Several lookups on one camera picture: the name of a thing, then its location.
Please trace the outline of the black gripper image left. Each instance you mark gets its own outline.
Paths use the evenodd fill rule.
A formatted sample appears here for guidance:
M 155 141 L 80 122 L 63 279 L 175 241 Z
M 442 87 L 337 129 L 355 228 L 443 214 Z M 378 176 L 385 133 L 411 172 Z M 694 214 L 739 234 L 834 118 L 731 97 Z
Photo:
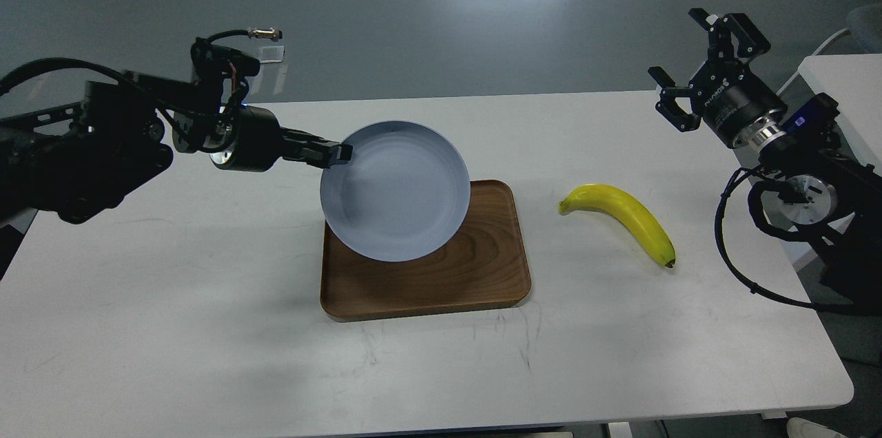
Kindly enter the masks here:
M 273 112 L 246 106 L 239 109 L 233 142 L 209 158 L 218 170 L 264 172 L 279 158 L 327 170 L 349 164 L 352 156 L 350 144 L 296 129 L 281 129 Z

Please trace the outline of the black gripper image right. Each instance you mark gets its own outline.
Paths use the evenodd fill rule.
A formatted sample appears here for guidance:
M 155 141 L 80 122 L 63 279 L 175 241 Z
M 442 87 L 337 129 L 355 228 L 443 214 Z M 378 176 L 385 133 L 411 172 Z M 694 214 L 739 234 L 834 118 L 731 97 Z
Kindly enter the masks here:
M 728 149 L 740 148 L 744 128 L 760 118 L 781 121 L 787 109 L 750 69 L 750 62 L 769 52 L 771 43 L 744 12 L 718 17 L 691 8 L 688 14 L 708 33 L 708 58 L 687 86 L 677 85 L 663 67 L 649 67 L 648 75 L 658 86 L 655 111 L 681 132 L 697 130 L 702 119 Z M 692 99 L 693 112 L 687 114 L 678 98 Z

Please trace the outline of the black robot arm image left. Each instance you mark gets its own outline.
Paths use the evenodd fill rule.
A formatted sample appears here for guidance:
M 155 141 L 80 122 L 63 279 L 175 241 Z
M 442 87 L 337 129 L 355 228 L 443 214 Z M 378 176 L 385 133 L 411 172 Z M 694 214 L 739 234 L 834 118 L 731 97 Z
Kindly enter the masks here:
M 278 160 L 327 170 L 353 147 L 283 127 L 246 103 L 258 58 L 221 45 L 228 37 L 277 42 L 278 29 L 233 29 L 196 37 L 192 77 L 177 81 L 84 59 L 50 57 L 2 77 L 6 95 L 26 81 L 69 69 L 104 75 L 85 97 L 2 118 L 2 271 L 9 269 L 34 215 L 53 212 L 79 225 L 113 209 L 173 163 L 174 153 L 207 154 L 218 170 L 264 172 Z

